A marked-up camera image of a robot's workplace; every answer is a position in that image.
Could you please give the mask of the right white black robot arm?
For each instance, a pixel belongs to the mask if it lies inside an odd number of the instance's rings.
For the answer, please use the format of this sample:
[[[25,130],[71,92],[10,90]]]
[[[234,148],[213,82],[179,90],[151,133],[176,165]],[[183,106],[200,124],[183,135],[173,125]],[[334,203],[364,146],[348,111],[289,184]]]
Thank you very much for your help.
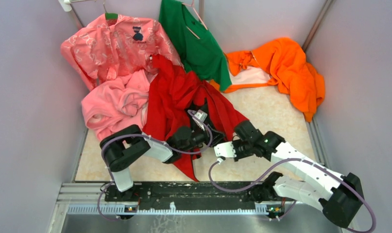
[[[263,134],[250,121],[238,124],[234,131],[239,137],[233,141],[235,160],[251,155],[280,164],[299,180],[270,175],[271,182],[263,187],[269,200],[286,197],[320,210],[336,226],[349,227],[362,206],[364,196],[360,178],[349,173],[342,175],[310,159],[295,149],[282,136],[268,131]]]

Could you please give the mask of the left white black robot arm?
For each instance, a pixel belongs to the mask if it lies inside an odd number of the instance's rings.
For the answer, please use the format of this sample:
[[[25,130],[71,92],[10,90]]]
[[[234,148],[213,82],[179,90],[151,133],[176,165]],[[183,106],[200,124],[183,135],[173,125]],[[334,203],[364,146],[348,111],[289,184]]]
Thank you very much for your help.
[[[210,125],[197,130],[182,126],[167,141],[159,141],[137,125],[131,125],[102,140],[100,148],[113,179],[111,187],[118,197],[129,201],[136,193],[129,167],[140,157],[154,158],[164,164],[179,162],[192,169],[192,160],[200,155],[198,149],[203,145],[211,148],[224,140],[225,133]]]

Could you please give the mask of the red jacket black lining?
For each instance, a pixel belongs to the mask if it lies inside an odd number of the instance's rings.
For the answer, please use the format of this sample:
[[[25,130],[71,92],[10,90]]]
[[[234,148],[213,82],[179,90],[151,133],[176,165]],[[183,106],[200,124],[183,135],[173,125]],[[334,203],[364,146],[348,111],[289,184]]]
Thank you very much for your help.
[[[227,98],[206,81],[201,81],[193,71],[185,72],[162,55],[153,55],[152,65],[158,74],[150,84],[147,122],[143,128],[147,135],[167,141],[180,127],[196,123],[202,129],[209,124],[225,133],[225,141],[229,141],[234,128],[246,121],[247,118]],[[205,122],[193,118],[198,110],[208,114]],[[179,162],[173,164],[197,181],[194,167],[185,168]]]

